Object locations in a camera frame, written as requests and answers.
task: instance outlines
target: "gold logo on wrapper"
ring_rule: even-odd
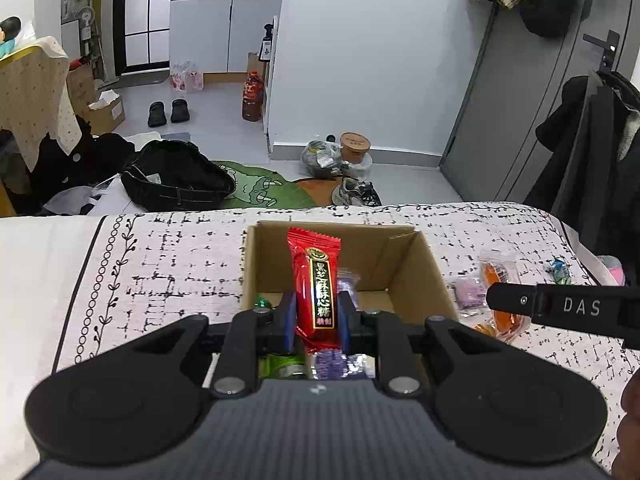
[[[329,256],[320,249],[306,250],[311,272],[311,301],[314,310],[314,329],[335,328],[334,288],[331,283]]]

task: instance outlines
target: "green cartoon rug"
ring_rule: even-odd
[[[309,193],[281,174],[263,168],[244,166],[227,160],[214,160],[236,181],[236,190],[220,204],[220,209],[269,207],[306,209],[316,207]]]

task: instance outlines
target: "frosted glass door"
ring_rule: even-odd
[[[169,63],[169,0],[125,0],[126,72]]]

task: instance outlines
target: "gray floor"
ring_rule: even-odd
[[[123,136],[148,132],[146,125],[149,105],[164,102],[169,120],[171,103],[185,98],[189,103],[191,120],[153,128],[161,134],[189,132],[191,142],[212,160],[232,160],[250,166],[277,171],[287,180],[308,178],[304,165],[298,160],[269,160],[262,122],[250,123],[242,119],[242,84],[220,83],[205,87],[202,92],[178,94],[168,82],[162,84],[121,88],[127,119],[116,129]],[[432,204],[461,202],[439,170],[398,164],[373,164],[368,180],[384,205]]]

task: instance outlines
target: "finger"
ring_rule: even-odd
[[[611,475],[616,480],[636,480],[636,475],[628,468],[620,455],[611,464]]]
[[[626,384],[620,406],[633,418],[640,420],[640,368]]]
[[[625,415],[616,436],[626,468],[640,478],[640,423]]]

